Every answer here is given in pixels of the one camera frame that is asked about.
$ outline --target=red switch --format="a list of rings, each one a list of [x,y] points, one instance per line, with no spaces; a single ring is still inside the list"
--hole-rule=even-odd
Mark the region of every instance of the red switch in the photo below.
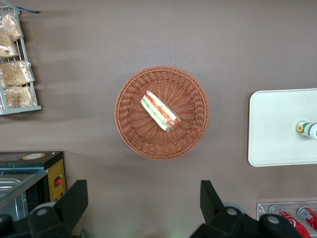
[[[55,187],[57,187],[58,185],[61,184],[61,177],[57,177],[55,180],[54,180],[54,184],[55,184]]]

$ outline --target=white tray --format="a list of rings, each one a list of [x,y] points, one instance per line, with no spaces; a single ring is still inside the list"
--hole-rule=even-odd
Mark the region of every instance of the white tray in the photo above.
[[[258,91],[250,98],[248,160],[252,166],[317,163],[317,140],[298,135],[317,122],[317,89]]]

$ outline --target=black machine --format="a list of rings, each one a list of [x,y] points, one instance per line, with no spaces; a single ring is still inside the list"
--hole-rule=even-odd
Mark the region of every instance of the black machine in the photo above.
[[[65,193],[62,151],[0,152],[0,214],[17,221]]]
[[[263,215],[256,221],[237,208],[225,207],[207,180],[201,182],[200,205],[206,223],[190,238],[301,238],[281,216]],[[78,180],[53,207],[38,208],[16,222],[0,215],[0,237],[71,238],[87,206],[87,182]]]
[[[281,216],[265,214],[256,221],[237,208],[225,207],[207,180],[201,182],[200,207],[206,223],[190,238],[302,238]]]

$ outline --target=round basket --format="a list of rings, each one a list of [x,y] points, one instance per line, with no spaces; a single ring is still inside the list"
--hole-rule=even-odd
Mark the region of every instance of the round basket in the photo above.
[[[140,100],[150,90],[182,120],[170,131],[162,130],[142,107]],[[120,91],[115,105],[115,123],[124,142],[149,159],[169,160],[191,151],[204,136],[209,104],[199,82],[172,66],[155,66],[135,74]]]

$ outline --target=metal holder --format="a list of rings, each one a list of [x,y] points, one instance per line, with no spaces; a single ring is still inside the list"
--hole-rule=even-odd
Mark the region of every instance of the metal holder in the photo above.
[[[0,11],[2,11],[4,13],[6,13],[6,12],[15,13],[15,18],[16,18],[18,24],[20,24],[20,21],[19,21],[19,18],[18,18],[18,15],[20,14],[20,10],[16,6],[10,4],[8,1],[0,0],[0,2],[2,2],[5,5],[7,5],[7,6],[0,7]],[[15,61],[15,60],[28,61],[28,57],[27,57],[27,54],[26,54],[26,49],[25,49],[25,44],[24,44],[23,38],[17,40],[15,42],[15,44],[16,44],[16,47],[18,49],[19,55],[16,56],[16,57],[0,59],[0,62],[4,63],[4,62]],[[0,103],[3,106],[3,109],[0,110],[0,116],[1,115],[8,115],[8,114],[22,113],[22,112],[28,112],[28,111],[35,111],[35,110],[41,110],[42,109],[42,107],[38,105],[38,101],[37,101],[37,98],[36,98],[33,82],[27,83],[26,85],[31,88],[31,91],[32,91],[32,94],[33,94],[33,98],[34,98],[34,102],[35,102],[36,106],[9,109],[8,106],[7,106],[7,103],[6,103],[6,99],[5,99],[5,96],[4,96],[3,88],[0,87]]]

